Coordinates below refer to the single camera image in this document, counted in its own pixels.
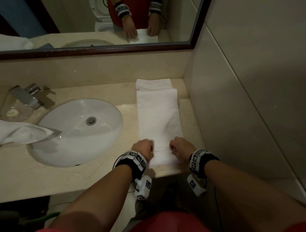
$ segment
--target sink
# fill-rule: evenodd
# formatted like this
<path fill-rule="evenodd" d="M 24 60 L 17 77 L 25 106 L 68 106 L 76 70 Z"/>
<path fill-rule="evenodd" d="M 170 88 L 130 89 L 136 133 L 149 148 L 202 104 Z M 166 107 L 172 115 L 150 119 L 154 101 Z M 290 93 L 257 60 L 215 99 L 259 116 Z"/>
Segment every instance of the sink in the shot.
<path fill-rule="evenodd" d="M 97 47 L 97 46 L 110 46 L 114 45 L 111 42 L 101 40 L 101 39 L 84 39 L 80 41 L 75 41 L 72 43 L 68 43 L 63 47 Z"/>
<path fill-rule="evenodd" d="M 38 125 L 54 133 L 30 144 L 31 156 L 48 166 L 72 167 L 101 156 L 120 136 L 123 117 L 110 103 L 80 99 L 58 106 Z"/>

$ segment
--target white towel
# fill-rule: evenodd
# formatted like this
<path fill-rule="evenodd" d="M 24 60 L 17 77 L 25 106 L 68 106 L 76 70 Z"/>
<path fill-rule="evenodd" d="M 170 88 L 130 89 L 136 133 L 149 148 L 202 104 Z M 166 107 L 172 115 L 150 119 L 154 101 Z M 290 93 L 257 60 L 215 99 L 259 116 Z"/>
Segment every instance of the white towel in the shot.
<path fill-rule="evenodd" d="M 0 120 L 0 145 L 16 142 L 34 143 L 47 138 L 53 131 L 25 122 L 5 122 Z"/>
<path fill-rule="evenodd" d="M 147 35 L 147 29 L 138 29 L 135 39 L 130 39 L 130 44 L 138 43 L 158 43 L 158 36 Z"/>
<path fill-rule="evenodd" d="M 149 168 L 181 163 L 169 148 L 175 136 L 182 137 L 177 91 L 170 79 L 136 81 L 140 139 L 154 141 L 154 157 Z"/>
<path fill-rule="evenodd" d="M 34 44 L 27 38 L 0 34 L 0 51 L 33 49 Z"/>

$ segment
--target person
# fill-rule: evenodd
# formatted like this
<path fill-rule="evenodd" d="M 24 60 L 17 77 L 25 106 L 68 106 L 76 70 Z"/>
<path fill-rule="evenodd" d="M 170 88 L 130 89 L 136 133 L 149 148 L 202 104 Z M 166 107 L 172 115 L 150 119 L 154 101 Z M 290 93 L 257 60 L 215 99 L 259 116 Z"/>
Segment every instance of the person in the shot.
<path fill-rule="evenodd" d="M 194 152 L 199 151 L 181 137 L 171 140 L 170 148 L 175 156 L 186 163 L 190 162 L 191 157 L 193 162 Z M 147 162 L 154 155 L 153 142 L 150 140 L 138 141 L 131 150 L 141 154 Z M 219 161 L 211 153 L 204 153 L 202 156 L 205 160 L 204 166 L 199 172 L 203 171 L 202 174 L 223 193 L 233 209 L 253 231 L 306 231 L 306 209 L 300 204 L 265 182 Z M 131 166 L 124 163 L 117 165 L 72 202 L 48 229 L 43 229 L 41 232 L 110 231 L 122 209 L 134 176 Z M 130 230 L 130 232 L 140 231 L 208 231 L 208 229 L 197 218 L 186 212 L 163 211 L 139 222 Z"/>
<path fill-rule="evenodd" d="M 127 39 L 134 39 L 137 29 L 158 35 L 162 0 L 107 0 L 107 4 L 115 31 L 124 30 Z"/>

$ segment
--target tiled floor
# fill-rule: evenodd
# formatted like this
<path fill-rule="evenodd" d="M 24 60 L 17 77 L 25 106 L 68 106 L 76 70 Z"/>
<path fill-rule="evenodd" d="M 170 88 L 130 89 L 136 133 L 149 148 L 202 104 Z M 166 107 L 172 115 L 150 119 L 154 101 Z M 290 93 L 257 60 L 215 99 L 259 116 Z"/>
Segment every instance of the tiled floor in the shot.
<path fill-rule="evenodd" d="M 152 180 L 152 188 L 150 190 L 150 204 L 156 205 L 161 199 L 166 186 L 170 183 L 176 183 L 176 176 L 169 176 L 163 178 L 157 178 Z M 79 195 L 81 195 L 84 191 L 77 191 L 71 193 L 63 193 L 57 194 L 50 197 L 49 202 L 49 213 L 53 212 L 61 212 L 63 211 L 70 202 L 74 201 Z M 116 223 L 114 224 L 111 232 L 122 232 L 122 230 L 126 227 L 129 220 L 135 216 L 135 202 L 136 197 L 134 195 L 135 188 L 133 184 L 131 184 L 129 192 L 126 196 L 125 203 L 121 210 L 119 217 L 117 218 Z M 45 223 L 45 227 L 47 227 L 54 219 L 49 219 Z"/>

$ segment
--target chrome faucet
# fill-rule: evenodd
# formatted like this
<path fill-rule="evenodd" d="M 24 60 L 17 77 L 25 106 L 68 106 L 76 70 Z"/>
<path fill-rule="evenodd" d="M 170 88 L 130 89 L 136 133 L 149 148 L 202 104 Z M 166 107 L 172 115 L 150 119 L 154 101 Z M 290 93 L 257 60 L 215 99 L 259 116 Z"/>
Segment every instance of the chrome faucet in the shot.
<path fill-rule="evenodd" d="M 41 87 L 36 84 L 31 84 L 27 88 L 23 89 L 19 85 L 16 85 L 14 88 L 9 90 L 9 93 L 21 101 L 26 106 L 37 110 L 44 105 L 44 102 L 38 100 L 34 95 L 41 91 Z"/>

